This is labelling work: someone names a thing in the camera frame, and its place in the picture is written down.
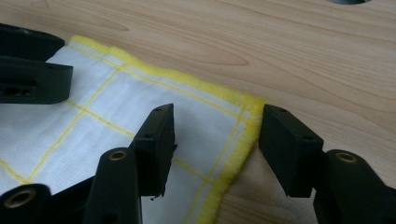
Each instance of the yellow stripe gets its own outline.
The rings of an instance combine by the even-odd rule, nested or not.
[[[33,177],[35,176],[35,174],[37,173],[38,169],[44,164],[44,161],[47,159],[48,155],[51,153],[51,151],[53,149],[55,149],[63,140],[64,138],[67,136],[67,134],[72,130],[73,126],[76,124],[76,122],[79,120],[79,118],[82,117],[82,115],[84,115],[84,112],[81,111],[78,115],[76,115],[72,122],[69,124],[69,126],[67,126],[66,130],[62,133],[62,135],[55,141],[55,143],[52,144],[52,146],[50,146],[49,149],[47,149],[46,153],[44,154],[44,156],[41,158],[40,162],[38,163],[38,165],[35,167],[35,169],[33,170],[33,172],[30,174],[29,178],[26,179],[26,181],[31,182]]]
[[[233,105],[241,106],[246,103],[246,101],[244,101],[243,98],[240,97],[240,95],[242,95],[240,91],[235,91],[217,84],[205,82],[197,77],[193,77],[191,75],[184,74],[176,70],[152,66],[138,60],[136,57],[126,53],[121,49],[109,48],[83,36],[73,36],[72,41],[85,45],[91,49],[95,49],[99,52],[111,54],[115,57],[118,57],[119,59],[125,61],[131,66],[134,66],[147,74],[157,77],[165,77],[178,83],[187,84],[197,90],[212,94],[219,99],[229,102]],[[236,176],[236,174],[240,171],[242,164],[250,151],[251,146],[256,141],[259,135],[262,118],[262,107],[264,106],[266,100],[263,98],[252,96],[249,96],[247,100],[249,101],[249,104],[247,105],[247,112],[249,113],[249,116],[248,118],[241,119],[246,123],[245,130],[239,136],[234,151],[225,162],[219,174],[219,180],[217,180],[213,184],[212,189],[209,191],[209,194],[205,198],[205,203],[201,210],[200,216],[198,217],[199,223],[205,224],[212,223],[214,221],[214,218],[216,217],[216,212],[213,211],[216,211],[219,207],[225,189],[228,188],[233,177]]]
[[[205,198],[200,215],[196,221],[197,224],[213,223],[215,221],[216,213],[226,189],[242,169],[253,143],[259,137],[260,127],[262,125],[263,104],[258,102],[257,99],[251,98],[247,105],[249,106],[247,110],[250,112],[251,117],[255,119],[250,119],[247,122],[245,130],[238,138],[235,150],[224,163],[219,178]]]
[[[88,102],[84,105],[84,108],[86,108],[95,98],[96,96],[105,88],[105,86],[110,82],[114,76],[120,71],[120,69],[116,69],[110,77],[108,77],[105,82],[99,87],[98,90],[91,96],[91,98],[88,100]],[[29,178],[26,180],[28,182],[31,182],[37,171],[40,169],[40,167],[44,164],[44,161],[47,159],[49,154],[52,152],[53,149],[55,149],[67,136],[67,134],[72,130],[73,126],[76,124],[76,122],[84,115],[84,111],[81,110],[79,114],[77,114],[72,122],[67,126],[66,130],[62,133],[62,135],[55,141],[55,143],[52,144],[52,146],[47,149],[46,153],[44,156],[41,158],[40,162],[38,165],[35,167],[33,172],[30,174]]]
[[[114,48],[114,47],[108,47],[104,44],[101,44],[95,40],[92,40],[88,37],[81,36],[81,35],[74,35],[71,38],[71,41],[79,43],[81,45],[87,46],[88,48],[95,49],[96,51],[100,53],[107,53],[111,54],[120,60],[125,61],[131,66],[134,66],[138,68],[139,70],[157,76],[157,77],[166,77],[168,79],[174,80],[178,83],[184,83],[187,84],[191,87],[194,87],[197,90],[204,91],[207,93],[210,93],[218,98],[220,98],[223,101],[229,102],[233,105],[243,105],[244,102],[242,102],[241,98],[238,96],[241,95],[241,91],[236,91],[231,88],[219,85],[219,84],[214,84],[211,82],[203,81],[197,77],[194,77],[190,74],[182,73],[174,69],[168,69],[168,68],[161,68],[157,67],[154,65],[151,65],[149,63],[145,63],[139,59],[137,59],[135,56],[125,52],[122,49]],[[256,99],[260,99],[263,102],[265,102],[265,99],[255,97]]]
[[[209,171],[209,174],[206,176],[206,178],[211,178],[213,173],[215,172],[216,168],[219,165],[219,162],[221,161],[222,157],[224,156],[224,153],[227,151],[227,148],[230,146],[231,142],[234,140],[234,137],[236,135],[236,132],[238,131],[239,128],[239,124],[241,122],[241,118],[245,113],[245,106],[241,108],[239,115],[238,115],[238,119],[235,123],[235,125],[233,126],[233,129],[231,131],[230,136],[228,137],[227,142],[225,143],[223,149],[221,150],[220,154],[218,155],[215,163],[213,164],[212,168]],[[205,186],[206,186],[207,182],[203,181],[203,183],[201,184],[201,186],[198,188],[197,192],[194,195],[194,198],[192,200],[192,206],[189,209],[189,212],[187,213],[186,217],[183,220],[183,223],[187,223],[192,215],[192,212],[194,211],[194,209],[196,208],[197,204],[198,204],[198,200],[200,199],[201,193],[204,190]]]
[[[3,168],[9,172],[12,176],[14,176],[18,181],[20,181],[21,184],[28,184],[29,182],[26,182],[24,178],[19,175],[17,172],[15,172],[5,161],[0,159],[0,165],[3,166]]]
[[[97,119],[97,120],[103,122],[106,126],[112,128],[112,129],[114,129],[114,130],[116,130],[116,131],[118,131],[118,132],[120,132],[120,133],[123,133],[123,134],[125,134],[125,135],[131,136],[132,138],[134,138],[134,133],[131,133],[131,132],[129,132],[128,130],[123,129],[123,128],[121,128],[121,127],[119,127],[119,126],[113,124],[112,122],[110,122],[110,121],[108,121],[108,120],[106,120],[106,119],[100,117],[99,115],[93,113],[91,110],[89,110],[89,109],[87,109],[87,108],[84,108],[84,107],[82,107],[82,106],[80,106],[80,105],[77,105],[76,103],[74,103],[74,102],[71,101],[71,100],[66,100],[66,102],[67,102],[69,105],[71,105],[71,106],[73,106],[73,107],[75,107],[75,108],[77,108],[77,109],[80,109],[80,110],[84,111],[85,113],[87,113],[87,114],[93,116],[95,119]]]
[[[85,49],[81,49],[81,48],[76,47],[76,46],[69,46],[69,47],[72,48],[72,49],[76,49],[76,50],[78,50],[78,51],[81,51],[81,52],[83,52],[83,53],[87,54],[88,56],[93,57],[93,58],[95,58],[95,59],[102,59],[102,58],[100,58],[99,56],[96,56],[96,55],[94,55],[94,54],[88,52],[88,51],[85,50]],[[110,65],[112,65],[112,66],[115,66],[115,67],[117,67],[117,68],[120,69],[120,66],[119,66],[119,65],[117,65],[116,63],[113,63],[113,62],[111,62],[111,61],[109,61],[109,60],[107,60],[107,59],[102,59],[102,61],[105,62],[105,63],[108,63],[108,64],[110,64]],[[226,109],[226,108],[224,108],[224,107],[222,107],[222,106],[216,105],[216,104],[214,104],[214,103],[212,103],[212,102],[206,100],[206,99],[203,98],[203,97],[200,97],[200,96],[197,96],[197,95],[195,95],[195,94],[193,94],[193,93],[190,93],[189,91],[185,91],[185,90],[182,90],[181,88],[178,88],[178,87],[175,87],[175,86],[171,86],[171,85],[169,85],[169,84],[162,83],[161,81],[158,81],[158,80],[155,80],[155,79],[150,79],[150,78],[142,77],[142,76],[138,75],[136,72],[131,71],[131,70],[127,69],[127,68],[124,68],[124,69],[122,69],[122,70],[123,70],[124,72],[128,73],[129,75],[134,76],[134,77],[137,77],[137,78],[139,78],[139,79],[141,79],[141,80],[144,80],[144,81],[147,81],[147,82],[150,82],[150,83],[154,83],[154,84],[159,85],[159,86],[164,86],[165,88],[169,88],[169,89],[172,89],[172,90],[174,90],[174,91],[179,91],[179,92],[181,92],[181,93],[183,93],[183,94],[186,94],[186,95],[188,95],[188,96],[190,96],[190,97],[192,97],[192,98],[195,98],[195,99],[197,99],[198,101],[201,101],[201,102],[203,102],[203,103],[205,103],[205,104],[207,104],[207,105],[211,105],[211,106],[217,108],[218,110],[220,110],[220,111],[222,111],[222,112],[224,112],[224,113],[226,113],[226,114],[229,114],[229,115],[231,115],[231,116],[233,116],[233,117],[237,117],[237,116],[238,116],[238,115],[237,115],[236,113],[234,113],[233,111],[228,110],[228,109]]]
[[[214,179],[212,178],[208,178],[207,176],[202,175],[201,173],[199,173],[197,170],[195,170],[194,168],[190,167],[186,162],[182,161],[179,158],[173,158],[172,161],[176,162],[177,164],[179,164],[181,167],[183,167],[184,169],[188,170],[190,173],[198,176],[199,178],[203,179],[205,182],[208,183],[212,183],[214,182]]]

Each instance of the yellow grid line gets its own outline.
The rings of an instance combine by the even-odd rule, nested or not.
[[[108,121],[107,119],[104,119],[104,118],[100,117],[99,115],[93,113],[90,109],[84,108],[83,106],[80,106],[80,105],[74,103],[74,102],[71,101],[71,100],[66,100],[66,102],[67,102],[69,105],[71,105],[71,106],[73,106],[73,107],[75,107],[75,108],[77,108],[77,109],[79,109],[79,110],[82,110],[82,111],[84,111],[85,113],[87,113],[87,114],[91,115],[92,117],[94,117],[95,119],[97,119],[97,120],[103,122],[106,126],[112,128],[112,129],[114,129],[114,130],[116,130],[116,131],[118,131],[118,132],[120,132],[120,133],[123,133],[123,134],[125,134],[125,135],[131,136],[132,138],[134,138],[135,133],[131,133],[131,132],[129,132],[128,130],[119,127],[118,125],[115,125],[114,123]]]
[[[94,55],[94,54],[88,52],[87,50],[81,49],[81,48],[79,48],[79,47],[75,47],[75,46],[68,46],[68,47],[70,47],[70,48],[72,48],[72,49],[76,49],[76,50],[78,50],[78,51],[81,51],[81,52],[83,52],[83,53],[85,53],[85,54],[87,54],[87,55],[89,55],[89,56],[91,56],[91,57],[93,57],[93,58],[96,58],[96,59],[99,58],[98,56],[96,56],[96,55]],[[107,60],[107,59],[103,59],[102,61],[103,61],[104,63],[108,63],[108,64],[110,64],[110,65],[112,65],[112,66],[116,66],[116,67],[120,68],[119,65],[117,65],[117,64],[115,64],[115,63],[113,63],[113,62],[111,62],[111,61],[109,61],[109,60]],[[196,95],[193,95],[192,93],[190,93],[190,92],[188,92],[188,91],[184,91],[184,90],[182,90],[182,89],[180,89],[180,88],[178,88],[178,87],[174,87],[174,86],[171,86],[171,85],[168,85],[168,84],[164,84],[164,83],[161,83],[160,81],[157,81],[157,80],[152,80],[152,79],[149,79],[149,78],[146,78],[146,77],[142,77],[142,76],[138,75],[136,72],[130,71],[128,68],[124,68],[124,69],[122,69],[122,70],[123,70],[124,72],[127,72],[127,73],[130,74],[131,76],[138,77],[138,78],[140,78],[140,79],[142,79],[142,80],[145,80],[145,81],[147,81],[147,82],[151,82],[151,83],[154,83],[154,84],[157,84],[157,85],[162,85],[162,86],[164,86],[164,87],[166,87],[166,88],[170,88],[170,89],[173,89],[173,90],[175,90],[175,91],[180,91],[180,92],[182,92],[182,93],[184,93],[184,94],[189,95],[189,96],[192,97],[192,98],[195,98],[195,99],[197,99],[197,100],[199,100],[199,101],[201,101],[201,102],[203,102],[203,103],[205,103],[205,104],[212,105],[212,106],[214,106],[215,108],[219,109],[220,111],[223,111],[223,112],[225,112],[225,113],[227,113],[227,114],[229,114],[229,115],[231,115],[231,116],[237,118],[237,123],[236,123],[235,126],[233,127],[232,134],[230,135],[230,137],[229,137],[228,141],[226,142],[224,148],[223,148],[222,151],[220,152],[220,154],[219,154],[219,156],[218,156],[218,158],[217,158],[215,164],[212,166],[212,169],[210,170],[209,175],[207,175],[205,178],[203,178],[202,175],[198,175],[199,177],[203,178],[204,182],[203,182],[203,184],[200,186],[200,188],[198,188],[198,190],[197,190],[197,192],[196,192],[196,194],[195,194],[195,196],[194,196],[194,199],[193,199],[192,207],[190,208],[189,213],[186,215],[186,218],[185,218],[184,221],[183,221],[183,223],[187,223],[187,221],[190,219],[190,216],[192,215],[192,211],[195,209],[195,206],[196,206],[196,204],[198,203],[198,197],[200,196],[200,194],[201,194],[202,190],[204,189],[205,185],[208,183],[206,180],[212,179],[211,176],[213,175],[213,173],[214,173],[216,167],[218,166],[219,162],[221,161],[221,158],[222,158],[223,154],[225,153],[226,148],[231,144],[231,142],[232,142],[232,140],[233,140],[232,137],[236,134],[237,127],[239,127],[239,123],[240,123],[241,121],[246,120],[246,119],[243,117],[243,114],[244,114],[245,108],[246,108],[246,104],[245,104],[244,107],[241,109],[240,113],[239,113],[238,115],[236,115],[236,113],[234,113],[233,111],[227,110],[227,109],[225,109],[224,107],[218,106],[218,105],[216,105],[216,104],[214,104],[214,103],[212,103],[212,102],[207,101],[205,98],[202,98],[202,97],[198,97],[198,96],[196,96]]]
[[[78,50],[80,52],[83,52],[83,53],[87,54],[88,56],[93,57],[95,59],[101,59],[99,56],[96,56],[96,55],[88,52],[85,49],[82,49],[82,48],[79,48],[79,47],[76,47],[76,46],[68,46],[68,47],[71,48],[71,49],[76,49],[76,50]],[[157,85],[160,85],[160,86],[164,86],[165,88],[169,88],[169,89],[172,89],[172,90],[175,90],[175,91],[179,91],[179,92],[181,92],[183,94],[186,94],[186,95],[189,95],[190,97],[195,98],[198,101],[201,101],[201,102],[203,102],[203,103],[205,103],[207,105],[211,105],[211,106],[217,108],[218,110],[220,110],[220,111],[222,111],[222,112],[224,112],[226,114],[229,114],[229,115],[231,115],[231,116],[233,116],[235,118],[238,117],[238,115],[236,113],[234,113],[233,111],[228,110],[228,109],[226,109],[226,108],[224,108],[222,106],[216,105],[215,103],[212,103],[212,102],[206,100],[204,97],[200,97],[200,96],[194,95],[193,93],[190,93],[188,91],[184,91],[181,88],[178,88],[178,87],[175,87],[175,86],[171,86],[169,84],[162,83],[161,81],[157,81],[157,80],[149,79],[149,78],[146,78],[146,77],[142,77],[141,75],[138,75],[136,72],[133,72],[133,71],[129,70],[127,67],[121,68],[118,64],[113,63],[113,62],[111,62],[108,59],[103,59],[102,58],[101,60],[104,63],[110,64],[112,66],[115,66],[115,67],[121,69],[122,71],[128,73],[131,76],[137,77],[139,79],[142,79],[142,80],[150,82],[150,83],[154,83],[154,84],[157,84]]]
[[[233,129],[231,131],[231,134],[229,135],[227,142],[225,143],[223,149],[221,150],[220,154],[218,155],[218,157],[215,161],[215,164],[213,164],[212,168],[209,171],[209,174],[206,176],[205,179],[212,179],[211,177],[212,177],[213,173],[215,172],[217,166],[219,165],[219,162],[221,161],[222,157],[224,156],[224,153],[226,152],[227,148],[230,146],[231,142],[234,139],[234,136],[236,135],[236,132],[238,131],[239,124],[241,123],[242,116],[245,113],[246,107],[247,107],[247,105],[244,104],[244,106],[241,108],[238,118],[237,118],[237,121],[236,121],[235,125],[233,126]],[[204,190],[206,184],[208,184],[208,182],[206,182],[205,179],[204,179],[204,182],[201,184],[201,186],[198,188],[197,192],[194,195],[194,198],[192,200],[192,206],[190,207],[189,212],[187,213],[186,217],[184,218],[183,224],[185,224],[189,221],[193,210],[197,206],[197,203],[198,203],[198,200],[199,200],[199,197],[200,197],[202,191]]]
[[[208,178],[207,176],[202,175],[202,174],[199,173],[197,170],[195,170],[194,168],[192,168],[192,167],[189,166],[186,162],[182,161],[182,160],[179,159],[179,158],[175,158],[175,157],[174,157],[174,158],[172,159],[172,161],[175,162],[175,163],[177,163],[177,164],[179,164],[182,168],[186,169],[187,171],[189,171],[189,172],[192,173],[193,175],[196,175],[196,176],[198,176],[199,178],[203,179],[205,182],[208,182],[208,183],[213,183],[213,182],[215,182],[214,179],[212,179],[212,178],[210,178],[210,177]]]
[[[177,70],[174,69],[153,66],[149,63],[145,63],[137,59],[135,56],[127,53],[122,49],[118,49],[116,47],[108,47],[104,44],[96,42],[95,40],[89,39],[88,37],[81,35],[73,35],[69,43],[69,46],[71,45],[82,46],[81,48],[87,49],[93,53],[97,52],[100,53],[101,55],[103,54],[111,55],[115,57],[117,60],[127,62],[133,67],[138,68],[143,73],[150,74],[155,77],[166,77],[171,81],[188,85],[195,88],[198,91],[203,91],[211,95],[214,95],[220,100],[228,102],[232,105],[236,105],[240,107],[240,105],[243,104],[243,103],[241,104],[239,98],[234,98],[233,96],[231,96],[234,95],[235,93],[238,94],[241,93],[240,91],[235,91],[221,85],[202,81],[198,77],[194,77],[186,73],[178,72]],[[258,98],[256,99],[257,102],[261,101],[261,103],[263,100],[264,100],[263,98],[261,98],[260,100]]]
[[[105,82],[99,87],[98,90],[96,90],[96,92],[91,96],[91,98],[88,100],[88,102],[83,106],[83,108],[88,107],[88,105],[96,98],[96,96],[105,88],[105,86],[114,78],[114,76],[120,71],[119,68],[117,68],[111,75],[110,77],[108,77]],[[36,175],[37,171],[40,169],[40,167],[44,164],[44,161],[47,159],[47,157],[49,156],[49,154],[53,151],[53,149],[55,149],[67,136],[67,134],[72,130],[73,126],[76,124],[76,122],[84,115],[84,111],[81,110],[79,112],[79,114],[77,114],[72,122],[68,125],[68,127],[66,128],[66,130],[62,133],[62,135],[55,141],[55,143],[52,144],[52,146],[47,149],[46,153],[44,154],[44,156],[41,158],[40,162],[38,163],[38,165],[35,167],[35,169],[33,170],[33,172],[30,174],[29,178],[26,179],[27,182],[31,182],[33,177]]]
[[[18,174],[17,172],[15,172],[9,165],[8,163],[6,163],[5,161],[3,161],[2,159],[0,159],[0,165],[3,166],[4,169],[6,169],[7,172],[9,172],[11,175],[13,175],[18,181],[20,181],[20,183],[22,184],[27,184],[27,182],[25,181],[25,179]]]

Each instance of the white cloth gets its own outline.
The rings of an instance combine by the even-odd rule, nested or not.
[[[0,193],[42,183],[54,194],[128,147],[149,112],[173,103],[177,150],[164,197],[142,198],[145,224],[212,223],[257,140],[263,99],[151,66],[83,36],[49,59],[74,66],[69,99],[0,105]]]

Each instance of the wood grain surface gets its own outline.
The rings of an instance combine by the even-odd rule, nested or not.
[[[0,22],[79,34],[240,91],[266,96],[361,155],[396,188],[396,2],[325,0],[0,1]],[[217,223],[315,223],[257,148]]]

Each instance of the white fabric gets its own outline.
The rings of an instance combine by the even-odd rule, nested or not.
[[[54,194],[91,177],[105,151],[128,147],[153,108],[173,103],[178,148],[164,197],[142,199],[144,223],[213,221],[257,138],[262,101],[237,91],[212,94],[173,70],[154,74],[81,36],[49,62],[74,66],[71,95],[57,105],[0,105],[0,194],[29,183]]]

